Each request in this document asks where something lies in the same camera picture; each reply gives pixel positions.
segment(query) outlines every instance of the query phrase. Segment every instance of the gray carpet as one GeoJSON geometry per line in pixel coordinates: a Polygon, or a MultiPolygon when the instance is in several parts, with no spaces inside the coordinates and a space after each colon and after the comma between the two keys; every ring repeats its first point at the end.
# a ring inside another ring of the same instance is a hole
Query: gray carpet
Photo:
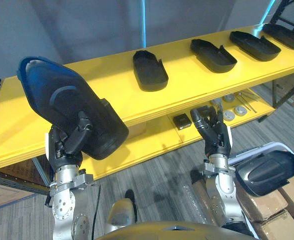
{"type": "MultiPolygon", "coordinates": [[[[270,90],[254,88],[264,99],[271,101],[270,90]]],[[[294,151],[294,107],[285,103],[264,122],[256,120],[232,129],[233,153],[276,141],[294,151]]],[[[104,223],[112,204],[124,197],[127,189],[136,194],[138,222],[179,220],[206,223],[191,187],[189,172],[198,168],[204,158],[204,141],[198,141],[161,155],[142,164],[97,181],[102,185],[95,238],[103,234],[104,223]]],[[[89,189],[92,219],[97,187],[89,189]]],[[[0,209],[0,240],[52,239],[53,217],[46,208],[45,197],[36,195],[0,209]]]]}

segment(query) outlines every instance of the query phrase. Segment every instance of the robotic hand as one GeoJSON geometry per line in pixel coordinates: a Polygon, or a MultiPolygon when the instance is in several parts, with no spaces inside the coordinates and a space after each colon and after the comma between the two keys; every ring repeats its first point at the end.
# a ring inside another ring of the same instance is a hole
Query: robotic hand
{"type": "Polygon", "coordinates": [[[223,123],[222,106],[218,104],[217,108],[217,113],[213,106],[190,111],[195,127],[205,140],[209,161],[204,160],[201,171],[206,177],[211,210],[218,226],[252,236],[236,198],[235,168],[228,165],[232,146],[230,127],[223,123]]]}

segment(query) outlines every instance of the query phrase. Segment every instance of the yellow wooden board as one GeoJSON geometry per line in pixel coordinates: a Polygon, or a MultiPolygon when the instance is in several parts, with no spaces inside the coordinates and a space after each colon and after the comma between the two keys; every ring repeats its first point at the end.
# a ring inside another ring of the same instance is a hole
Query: yellow wooden board
{"type": "Polygon", "coordinates": [[[103,160],[94,160],[83,155],[82,169],[93,174],[95,179],[128,168],[147,159],[168,152],[181,143],[167,116],[147,122],[146,132],[127,140],[112,155],[103,160]]]}
{"type": "MultiPolygon", "coordinates": [[[[236,116],[234,120],[225,123],[235,127],[274,111],[274,108],[268,105],[262,98],[257,97],[259,98],[258,101],[251,101],[249,98],[246,98],[257,113],[248,111],[245,116],[236,116]]],[[[238,105],[241,105],[241,103],[237,100],[231,103],[223,102],[226,110],[232,111],[238,105]]],[[[127,140],[120,149],[104,160],[94,160],[84,154],[81,168],[86,169],[88,174],[93,174],[95,179],[99,179],[200,140],[201,136],[193,124],[188,128],[178,130],[172,121],[174,116],[183,113],[186,113],[189,119],[191,119],[191,108],[148,121],[144,134],[127,140]]]]}
{"type": "MultiPolygon", "coordinates": [[[[272,108],[267,102],[265,102],[258,95],[256,95],[256,96],[257,96],[257,101],[254,101],[254,100],[244,96],[245,100],[247,100],[248,103],[254,108],[254,110],[256,110],[256,113],[253,110],[247,109],[248,113],[246,115],[244,115],[244,116],[235,115],[235,118],[232,121],[224,121],[224,123],[228,126],[236,127],[238,125],[244,124],[244,123],[249,122],[253,119],[259,118],[261,116],[269,115],[270,113],[272,113],[274,111],[274,108],[272,108]]],[[[243,106],[243,104],[237,98],[233,102],[226,102],[223,100],[222,104],[223,104],[224,111],[229,110],[232,112],[234,112],[233,109],[236,106],[243,106]]],[[[205,106],[205,105],[211,106],[211,103],[205,102],[197,107],[201,107],[201,106],[205,106]]],[[[188,118],[191,119],[190,110],[192,108],[194,108],[194,106],[187,108],[185,110],[170,114],[169,119],[170,119],[172,125],[174,125],[173,117],[180,115],[180,114],[186,114],[188,116],[188,118]]],[[[177,128],[175,128],[175,130],[176,130],[177,134],[179,135],[180,140],[184,143],[191,143],[191,142],[194,142],[194,141],[201,139],[199,137],[198,131],[196,130],[196,128],[194,126],[188,127],[188,128],[182,129],[182,130],[178,130],[177,128]]]]}
{"type": "MultiPolygon", "coordinates": [[[[235,30],[260,34],[259,26],[235,30]]],[[[67,64],[89,83],[100,98],[106,98],[128,125],[145,122],[209,101],[227,93],[258,85],[294,72],[294,50],[273,38],[280,54],[268,62],[250,57],[229,41],[231,30],[199,38],[216,46],[223,44],[237,60],[226,73],[212,73],[190,52],[193,38],[148,47],[162,59],[169,76],[160,91],[144,92],[132,70],[134,51],[67,64]]],[[[0,88],[0,168],[44,153],[44,133],[50,124],[36,115],[13,76],[0,88]]]]}

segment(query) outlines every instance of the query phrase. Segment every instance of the metal washer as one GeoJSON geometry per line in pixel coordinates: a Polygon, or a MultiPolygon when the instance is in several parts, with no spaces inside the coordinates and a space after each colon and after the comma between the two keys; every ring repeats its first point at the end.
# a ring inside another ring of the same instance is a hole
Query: metal washer
{"type": "Polygon", "coordinates": [[[223,96],[223,100],[228,102],[228,103],[233,102],[235,100],[235,98],[236,97],[235,97],[235,95],[233,93],[223,96]]]}
{"type": "Polygon", "coordinates": [[[226,110],[223,112],[223,119],[225,121],[232,121],[233,119],[235,119],[235,114],[232,111],[226,110]]]}
{"type": "Polygon", "coordinates": [[[248,113],[248,111],[246,110],[245,107],[243,106],[236,106],[233,111],[235,111],[235,114],[238,115],[238,116],[244,116],[248,113]]]}

